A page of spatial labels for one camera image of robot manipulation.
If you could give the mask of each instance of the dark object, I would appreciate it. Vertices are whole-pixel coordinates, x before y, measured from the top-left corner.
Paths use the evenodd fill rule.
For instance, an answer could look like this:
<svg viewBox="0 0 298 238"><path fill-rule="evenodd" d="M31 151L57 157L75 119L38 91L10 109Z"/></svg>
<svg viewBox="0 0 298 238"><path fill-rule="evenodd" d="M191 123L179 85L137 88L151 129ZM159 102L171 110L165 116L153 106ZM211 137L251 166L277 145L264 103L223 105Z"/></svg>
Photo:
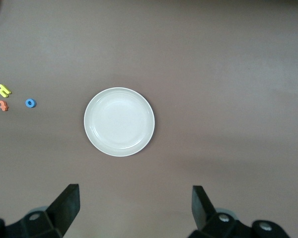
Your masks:
<svg viewBox="0 0 298 238"><path fill-rule="evenodd" d="M255 221L248 227L226 213L217 213L201 186L193 186L192 213L198 230L189 238L290 238L276 223Z"/></svg>
<svg viewBox="0 0 298 238"><path fill-rule="evenodd" d="M31 212L7 227L0 219L0 238L62 238L79 209L79 186L70 184L46 211Z"/></svg>

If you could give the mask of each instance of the gray surface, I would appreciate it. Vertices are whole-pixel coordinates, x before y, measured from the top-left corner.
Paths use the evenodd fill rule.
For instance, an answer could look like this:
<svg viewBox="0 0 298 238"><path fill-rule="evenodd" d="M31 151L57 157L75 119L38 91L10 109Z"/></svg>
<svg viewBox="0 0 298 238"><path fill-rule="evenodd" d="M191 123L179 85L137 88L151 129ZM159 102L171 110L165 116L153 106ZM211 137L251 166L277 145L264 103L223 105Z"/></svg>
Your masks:
<svg viewBox="0 0 298 238"><path fill-rule="evenodd" d="M0 83L12 91L0 110L7 223L79 183L67 238L185 238L201 184L245 224L298 238L298 2L2 1ZM109 87L154 110L134 156L85 135L84 110Z"/></svg>

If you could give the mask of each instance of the plate rim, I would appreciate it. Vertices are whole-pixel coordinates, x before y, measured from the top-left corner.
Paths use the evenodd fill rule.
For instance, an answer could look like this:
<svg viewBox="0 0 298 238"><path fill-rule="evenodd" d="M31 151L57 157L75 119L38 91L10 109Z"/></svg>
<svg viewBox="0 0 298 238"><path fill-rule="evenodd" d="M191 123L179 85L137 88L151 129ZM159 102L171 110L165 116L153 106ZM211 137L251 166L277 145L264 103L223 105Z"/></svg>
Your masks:
<svg viewBox="0 0 298 238"><path fill-rule="evenodd" d="M144 102L148 105L148 107L150 108L150 113L152 114L152 129L150 130L150 136L148 137L148 141L138 150L136 150L135 152L132 152L132 153L128 153L128 154L125 154L125 155L115 155L115 154L112 154L112 153L108 153L108 152L105 152L104 150L100 149L97 145L95 145L92 140L89 138L88 136L88 133L87 133L87 130L86 130L86 113L87 113L87 110L90 106L90 104L94 101L94 99L99 96L99 94L102 94L102 93L105 93L106 91L110 91L110 90L118 90L118 89L123 89L123 90L127 90L127 91L130 91L132 93L135 93L137 96L139 96L140 98L142 98L144 100ZM112 87L112 88L107 88L107 89L104 89L102 91L100 91L99 93L97 93L90 101L89 103L87 104L87 107L85 109L85 113L84 113L84 129L85 129L85 134L87 136L87 138L89 139L89 141L91 142L91 144L96 147L99 151L103 152L104 154L107 154L107 155L110 155L110 156L114 156L114 157L127 157L127 156L131 156L131 155L134 155L134 154L137 154L138 152L142 151L148 144L149 142L151 141L152 139L152 136L153 136L153 133L154 133L154 129L155 129L155 117L154 117L154 113L153 113L153 110L152 110L152 107L150 105L150 103L147 101L147 99L141 95L140 93L136 92L135 90L133 89L130 89L130 88L125 88L125 87Z"/></svg>

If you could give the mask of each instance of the white plate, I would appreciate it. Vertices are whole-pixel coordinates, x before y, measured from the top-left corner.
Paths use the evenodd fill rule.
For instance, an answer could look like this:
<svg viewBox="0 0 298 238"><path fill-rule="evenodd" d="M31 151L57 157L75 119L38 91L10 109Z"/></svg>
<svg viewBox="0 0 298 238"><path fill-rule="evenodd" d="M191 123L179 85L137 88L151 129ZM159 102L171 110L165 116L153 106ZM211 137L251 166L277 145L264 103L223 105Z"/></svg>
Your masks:
<svg viewBox="0 0 298 238"><path fill-rule="evenodd" d="M154 131L154 115L147 100L128 88L109 88L87 105L84 127L90 142L112 156L141 151Z"/></svg>

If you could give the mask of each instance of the screw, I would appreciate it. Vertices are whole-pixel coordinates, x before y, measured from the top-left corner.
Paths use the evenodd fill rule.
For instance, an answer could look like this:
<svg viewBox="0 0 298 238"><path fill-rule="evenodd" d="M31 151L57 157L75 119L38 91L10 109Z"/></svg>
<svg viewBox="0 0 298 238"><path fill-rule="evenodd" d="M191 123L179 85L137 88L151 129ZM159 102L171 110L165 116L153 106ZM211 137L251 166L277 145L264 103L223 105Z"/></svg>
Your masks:
<svg viewBox="0 0 298 238"><path fill-rule="evenodd" d="M220 214L219 215L219 219L222 221L222 222L229 222L229 217L225 214Z"/></svg>
<svg viewBox="0 0 298 238"><path fill-rule="evenodd" d="M272 227L266 222L259 223L259 226L261 229L268 231L268 232L272 230Z"/></svg>
<svg viewBox="0 0 298 238"><path fill-rule="evenodd" d="M40 214L36 213L36 214L33 214L32 216L30 216L29 220L34 221L34 220L38 219L39 217L40 217Z"/></svg>

